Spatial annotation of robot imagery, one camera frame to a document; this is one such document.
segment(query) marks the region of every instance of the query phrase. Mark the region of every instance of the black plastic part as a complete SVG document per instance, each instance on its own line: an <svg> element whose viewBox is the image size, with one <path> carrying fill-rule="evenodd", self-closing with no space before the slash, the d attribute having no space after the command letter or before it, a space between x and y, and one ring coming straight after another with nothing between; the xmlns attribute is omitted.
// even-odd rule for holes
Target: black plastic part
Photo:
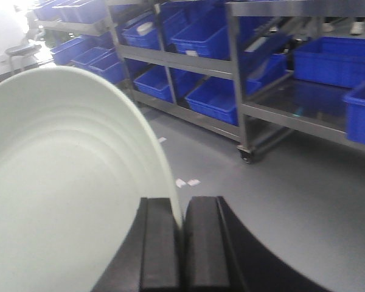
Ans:
<svg viewBox="0 0 365 292"><path fill-rule="evenodd" d="M329 292L276 257L245 228L224 198L217 200L233 291Z"/></svg>
<svg viewBox="0 0 365 292"><path fill-rule="evenodd" d="M238 150L242 160L245 161L247 164L253 164L263 158L263 155L257 156L254 152L250 153L241 149Z"/></svg>
<svg viewBox="0 0 365 292"><path fill-rule="evenodd" d="M136 218L126 239L92 292L139 292L141 290L147 202L147 199L141 199Z"/></svg>
<svg viewBox="0 0 365 292"><path fill-rule="evenodd" d="M179 291L178 240L170 200L148 199L142 291Z"/></svg>
<svg viewBox="0 0 365 292"><path fill-rule="evenodd" d="M92 292L180 292L178 228L170 200L142 198L120 249Z"/></svg>
<svg viewBox="0 0 365 292"><path fill-rule="evenodd" d="M191 199L185 222L187 291L230 291L215 197Z"/></svg>

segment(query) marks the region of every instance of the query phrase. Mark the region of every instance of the white shoe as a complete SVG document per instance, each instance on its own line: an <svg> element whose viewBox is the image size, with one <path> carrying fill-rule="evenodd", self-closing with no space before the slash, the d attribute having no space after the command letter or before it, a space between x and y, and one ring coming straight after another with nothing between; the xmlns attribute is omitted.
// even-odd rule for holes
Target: white shoe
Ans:
<svg viewBox="0 0 365 292"><path fill-rule="evenodd" d="M323 32L332 32L334 30L334 26L331 23L324 23L322 25Z"/></svg>
<svg viewBox="0 0 365 292"><path fill-rule="evenodd" d="M277 26L272 26L270 29L269 29L269 32L270 33L276 33L276 32L278 32L279 31L279 29L277 28Z"/></svg>
<svg viewBox="0 0 365 292"><path fill-rule="evenodd" d="M352 29L350 30L351 35L362 35L365 31L364 21L355 21L353 23Z"/></svg>

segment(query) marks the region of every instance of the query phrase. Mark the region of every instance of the white paper scrap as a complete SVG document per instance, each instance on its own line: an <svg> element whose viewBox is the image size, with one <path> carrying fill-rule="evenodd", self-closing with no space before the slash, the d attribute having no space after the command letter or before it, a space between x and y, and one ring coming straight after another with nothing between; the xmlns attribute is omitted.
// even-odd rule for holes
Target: white paper scrap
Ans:
<svg viewBox="0 0 365 292"><path fill-rule="evenodd" d="M190 179L187 181L187 184L190 185L191 187L197 186L201 181L199 181L198 179Z"/></svg>
<svg viewBox="0 0 365 292"><path fill-rule="evenodd" d="M182 188L183 186L186 186L187 183L185 181L183 181L181 178L176 179L176 186L178 186L179 188Z"/></svg>

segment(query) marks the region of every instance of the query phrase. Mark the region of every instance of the stool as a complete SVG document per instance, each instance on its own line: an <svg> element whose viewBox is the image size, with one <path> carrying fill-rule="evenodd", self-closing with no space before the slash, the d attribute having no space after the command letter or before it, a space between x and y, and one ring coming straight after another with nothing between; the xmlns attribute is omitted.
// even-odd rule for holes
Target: stool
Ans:
<svg viewBox="0 0 365 292"><path fill-rule="evenodd" d="M23 72L24 71L23 60L27 57L34 56L36 53L39 52L41 48L42 46L40 44L27 43L27 44L21 44L16 47L10 47L9 49L5 50L5 53L9 56L11 75L13 76L15 74L15 69L12 63L13 57L22 57L20 63L20 70Z"/></svg>

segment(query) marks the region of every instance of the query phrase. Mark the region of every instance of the person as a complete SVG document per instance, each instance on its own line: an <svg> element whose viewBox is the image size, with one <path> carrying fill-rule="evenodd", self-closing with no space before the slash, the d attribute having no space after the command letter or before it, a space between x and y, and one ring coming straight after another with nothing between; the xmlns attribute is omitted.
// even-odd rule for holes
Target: person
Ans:
<svg viewBox="0 0 365 292"><path fill-rule="evenodd" d="M332 21L335 17L326 17L322 26L323 32L332 32L335 28ZM350 29L351 35L362 35L365 31L365 17L356 17Z"/></svg>

